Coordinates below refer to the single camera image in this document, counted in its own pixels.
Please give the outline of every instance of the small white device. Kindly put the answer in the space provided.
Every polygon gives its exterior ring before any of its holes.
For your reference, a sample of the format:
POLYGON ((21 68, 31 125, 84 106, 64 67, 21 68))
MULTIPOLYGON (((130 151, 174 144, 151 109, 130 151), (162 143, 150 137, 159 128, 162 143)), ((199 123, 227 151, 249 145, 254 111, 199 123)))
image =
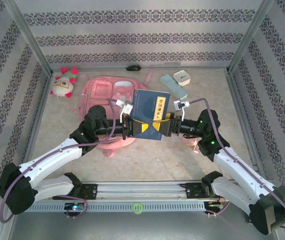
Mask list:
POLYGON ((182 87, 191 82, 191 76, 185 70, 174 73, 173 78, 182 87))

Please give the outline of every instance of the wall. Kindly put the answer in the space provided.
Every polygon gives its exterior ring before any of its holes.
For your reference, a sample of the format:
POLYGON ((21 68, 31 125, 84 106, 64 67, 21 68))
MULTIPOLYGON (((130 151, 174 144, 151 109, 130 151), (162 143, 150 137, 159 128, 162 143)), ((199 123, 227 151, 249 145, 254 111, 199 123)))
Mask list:
POLYGON ((234 78, 266 175, 285 185, 285 0, 271 6, 234 78))
POLYGON ((227 67, 262 0, 18 0, 51 67, 227 67))
POLYGON ((0 0, 0 176, 5 165, 24 157, 46 79, 0 0))

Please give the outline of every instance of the floor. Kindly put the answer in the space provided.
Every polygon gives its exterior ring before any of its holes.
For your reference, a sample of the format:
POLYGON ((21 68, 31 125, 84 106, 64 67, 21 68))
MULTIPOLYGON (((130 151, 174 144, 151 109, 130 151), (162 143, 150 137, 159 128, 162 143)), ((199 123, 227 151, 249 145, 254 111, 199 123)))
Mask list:
MULTIPOLYGON (((149 89, 167 92, 160 77, 171 76, 179 71, 175 69, 155 69, 149 83, 149 89)), ((230 143, 238 155, 251 165, 247 146, 233 105, 232 97, 222 69, 192 69, 190 84, 183 88, 188 92, 187 101, 205 97, 210 108, 218 113, 221 126, 220 134, 230 143)), ((79 96, 87 80, 97 76, 115 76, 133 78, 144 82, 148 69, 138 72, 129 71, 90 71, 82 72, 74 84, 71 98, 49 95, 45 105, 41 125, 37 135, 32 158, 48 152, 62 143, 80 123, 80 117, 70 111, 77 108, 79 96)), ((168 110, 174 112, 174 97, 170 97, 168 110)), ((185 118, 197 120, 205 109, 204 103, 192 104, 186 109, 185 118)), ((204 175, 219 171, 230 176, 200 152, 194 153, 192 147, 181 143, 181 136, 163 137, 161 141, 136 139, 126 147, 118 148, 113 157, 104 157, 102 150, 95 148, 83 157, 71 161, 49 175, 56 178, 72 172, 81 181, 165 181, 200 180, 204 175)))

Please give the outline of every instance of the plush toy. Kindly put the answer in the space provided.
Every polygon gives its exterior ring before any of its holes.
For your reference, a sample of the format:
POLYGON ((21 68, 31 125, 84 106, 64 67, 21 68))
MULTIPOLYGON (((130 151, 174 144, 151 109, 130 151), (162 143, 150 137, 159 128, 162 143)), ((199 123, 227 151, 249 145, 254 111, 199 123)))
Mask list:
POLYGON ((61 69, 62 76, 56 76, 56 81, 51 87, 50 94, 55 94, 56 96, 63 97, 66 96, 70 98, 72 96, 72 91, 74 89, 74 83, 76 82, 76 75, 78 70, 76 67, 73 67, 70 71, 67 68, 62 67, 61 69))

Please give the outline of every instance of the book cover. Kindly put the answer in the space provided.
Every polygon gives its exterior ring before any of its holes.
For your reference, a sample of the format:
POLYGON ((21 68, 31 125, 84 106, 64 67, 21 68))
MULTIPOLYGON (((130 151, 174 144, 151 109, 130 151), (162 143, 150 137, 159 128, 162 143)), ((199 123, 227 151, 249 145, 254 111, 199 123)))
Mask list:
POLYGON ((138 139, 161 140, 162 134, 153 127, 153 121, 166 118, 169 92, 136 89, 133 95, 131 119, 148 124, 148 128, 135 136, 138 139))

